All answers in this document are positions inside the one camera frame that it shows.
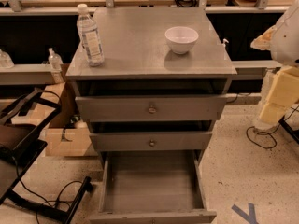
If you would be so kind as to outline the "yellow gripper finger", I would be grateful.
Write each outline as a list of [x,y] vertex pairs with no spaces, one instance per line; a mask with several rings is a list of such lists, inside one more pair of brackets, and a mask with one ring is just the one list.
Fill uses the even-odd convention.
[[274,75],[266,101],[284,107],[291,107],[299,101],[299,69],[297,67],[282,67]]
[[285,106],[266,103],[263,106],[259,120],[269,125],[275,125],[285,115],[286,111],[287,108]]

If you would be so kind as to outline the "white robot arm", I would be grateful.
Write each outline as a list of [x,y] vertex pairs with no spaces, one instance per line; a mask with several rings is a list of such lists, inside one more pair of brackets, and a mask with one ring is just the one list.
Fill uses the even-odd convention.
[[254,126],[267,130],[276,126],[287,110],[299,100],[299,0],[278,19],[275,25],[255,38],[250,46],[269,50],[271,58],[282,67],[263,80]]

